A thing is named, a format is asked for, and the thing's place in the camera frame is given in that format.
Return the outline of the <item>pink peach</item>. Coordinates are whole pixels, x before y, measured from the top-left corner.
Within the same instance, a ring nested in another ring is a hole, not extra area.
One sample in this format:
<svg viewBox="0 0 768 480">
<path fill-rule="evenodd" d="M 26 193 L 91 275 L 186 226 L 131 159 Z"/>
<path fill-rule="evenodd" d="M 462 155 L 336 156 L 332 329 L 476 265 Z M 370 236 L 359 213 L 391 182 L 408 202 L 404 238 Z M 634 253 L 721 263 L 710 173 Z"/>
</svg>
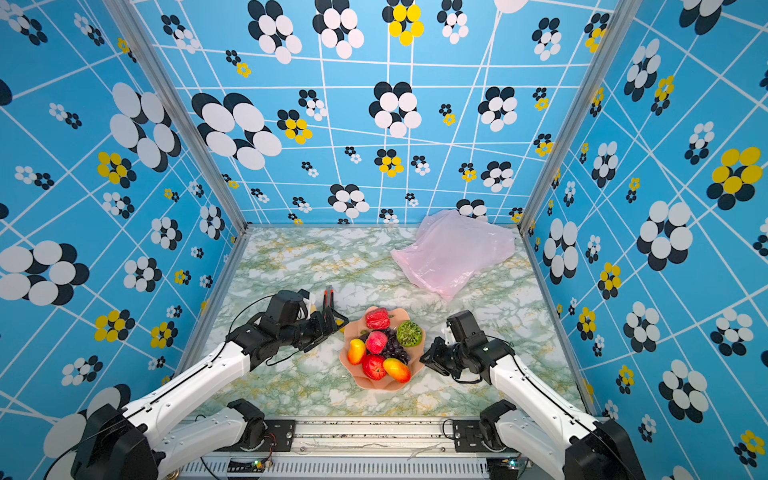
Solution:
<svg viewBox="0 0 768 480">
<path fill-rule="evenodd" d="M 369 353 L 381 354 L 388 344 L 388 335 L 382 331 L 372 331 L 365 341 L 366 349 Z"/>
</svg>

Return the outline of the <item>green kiwi half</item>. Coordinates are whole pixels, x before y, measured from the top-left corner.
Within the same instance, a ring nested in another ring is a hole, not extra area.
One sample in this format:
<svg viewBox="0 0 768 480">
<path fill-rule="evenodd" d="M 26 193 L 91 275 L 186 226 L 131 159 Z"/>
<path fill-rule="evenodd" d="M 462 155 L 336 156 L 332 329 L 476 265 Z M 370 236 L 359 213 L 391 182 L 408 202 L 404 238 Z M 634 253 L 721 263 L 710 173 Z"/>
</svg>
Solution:
<svg viewBox="0 0 768 480">
<path fill-rule="evenodd" d="M 404 321 L 396 329 L 397 340 L 404 348 L 412 348 L 420 345 L 423 336 L 422 328 L 411 320 Z"/>
</svg>

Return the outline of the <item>orange yellow mango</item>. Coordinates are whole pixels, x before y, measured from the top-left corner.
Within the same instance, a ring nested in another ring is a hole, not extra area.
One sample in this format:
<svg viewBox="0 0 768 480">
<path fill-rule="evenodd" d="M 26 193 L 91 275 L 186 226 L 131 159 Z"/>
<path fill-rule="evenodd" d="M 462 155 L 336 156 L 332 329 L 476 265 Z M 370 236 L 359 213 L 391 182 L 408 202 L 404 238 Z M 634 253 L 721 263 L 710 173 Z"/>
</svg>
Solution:
<svg viewBox="0 0 768 480">
<path fill-rule="evenodd" d="M 412 373 L 407 364 L 397 358 L 388 358 L 383 362 L 385 372 L 394 380 L 401 384 L 408 383 L 412 378 Z"/>
</svg>

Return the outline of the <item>pink plastic bag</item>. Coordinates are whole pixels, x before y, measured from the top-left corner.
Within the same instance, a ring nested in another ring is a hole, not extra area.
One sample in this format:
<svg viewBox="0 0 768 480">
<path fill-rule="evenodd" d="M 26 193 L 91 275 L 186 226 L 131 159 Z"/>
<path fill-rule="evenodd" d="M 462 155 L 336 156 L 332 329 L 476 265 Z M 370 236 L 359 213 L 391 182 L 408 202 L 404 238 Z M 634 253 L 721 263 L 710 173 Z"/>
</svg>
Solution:
<svg viewBox="0 0 768 480">
<path fill-rule="evenodd" d="M 391 256 L 412 284 L 450 301 L 473 276 L 514 253 L 512 230 L 444 210 L 425 217 L 414 242 Z"/>
</svg>

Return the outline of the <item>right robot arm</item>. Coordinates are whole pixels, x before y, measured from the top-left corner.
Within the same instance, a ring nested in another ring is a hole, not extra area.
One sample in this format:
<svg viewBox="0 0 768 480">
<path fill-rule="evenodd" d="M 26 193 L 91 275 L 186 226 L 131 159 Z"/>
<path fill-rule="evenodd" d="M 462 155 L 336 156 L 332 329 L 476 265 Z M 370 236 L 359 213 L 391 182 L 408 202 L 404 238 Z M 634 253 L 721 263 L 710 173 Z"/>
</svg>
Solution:
<svg viewBox="0 0 768 480">
<path fill-rule="evenodd" d="M 632 441 L 617 421 L 596 418 L 535 375 L 512 345 L 487 335 L 469 311 L 446 320 L 453 341 L 436 338 L 420 362 L 458 382 L 464 371 L 505 398 L 480 414 L 487 448 L 512 449 L 554 479 L 643 479 Z"/>
</svg>

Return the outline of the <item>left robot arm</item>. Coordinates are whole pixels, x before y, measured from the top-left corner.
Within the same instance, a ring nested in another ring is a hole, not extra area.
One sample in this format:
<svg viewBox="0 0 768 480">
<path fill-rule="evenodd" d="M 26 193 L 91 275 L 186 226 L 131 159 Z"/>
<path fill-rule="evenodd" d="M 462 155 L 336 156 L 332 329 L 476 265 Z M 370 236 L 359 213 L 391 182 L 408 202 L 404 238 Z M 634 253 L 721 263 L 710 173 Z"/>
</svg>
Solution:
<svg viewBox="0 0 768 480">
<path fill-rule="evenodd" d="M 336 311 L 334 291 L 310 309 L 305 290 L 281 290 L 269 304 L 232 329 L 223 343 L 179 377 L 124 406 L 99 407 L 70 452 L 73 479 L 162 479 L 221 448 L 270 448 L 276 439 L 264 413 L 250 401 L 230 402 L 218 413 L 185 424 L 219 390 L 274 360 L 283 347 L 307 353 L 349 322 Z"/>
</svg>

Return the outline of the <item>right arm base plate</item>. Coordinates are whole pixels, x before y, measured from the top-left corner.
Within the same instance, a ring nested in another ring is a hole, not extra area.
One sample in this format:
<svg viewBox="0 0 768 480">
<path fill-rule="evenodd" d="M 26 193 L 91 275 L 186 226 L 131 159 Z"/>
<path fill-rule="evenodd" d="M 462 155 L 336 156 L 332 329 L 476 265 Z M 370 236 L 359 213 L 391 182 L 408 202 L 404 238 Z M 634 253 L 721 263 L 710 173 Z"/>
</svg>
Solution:
<svg viewBox="0 0 768 480">
<path fill-rule="evenodd" d="M 492 431 L 481 420 L 451 420 L 447 435 L 453 439 L 457 453 L 513 453 L 514 450 L 491 436 Z"/>
</svg>

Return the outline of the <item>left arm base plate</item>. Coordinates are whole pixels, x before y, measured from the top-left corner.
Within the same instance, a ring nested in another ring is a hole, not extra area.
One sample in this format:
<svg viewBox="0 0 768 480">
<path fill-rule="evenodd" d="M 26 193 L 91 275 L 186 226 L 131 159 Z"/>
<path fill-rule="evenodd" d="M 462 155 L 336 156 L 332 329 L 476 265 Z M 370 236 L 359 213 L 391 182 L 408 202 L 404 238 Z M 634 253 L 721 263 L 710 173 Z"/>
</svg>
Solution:
<svg viewBox="0 0 768 480">
<path fill-rule="evenodd" d="M 297 422 L 293 419 L 266 419 L 261 427 L 246 428 L 235 445 L 222 447 L 227 452 L 286 453 L 292 449 Z"/>
</svg>

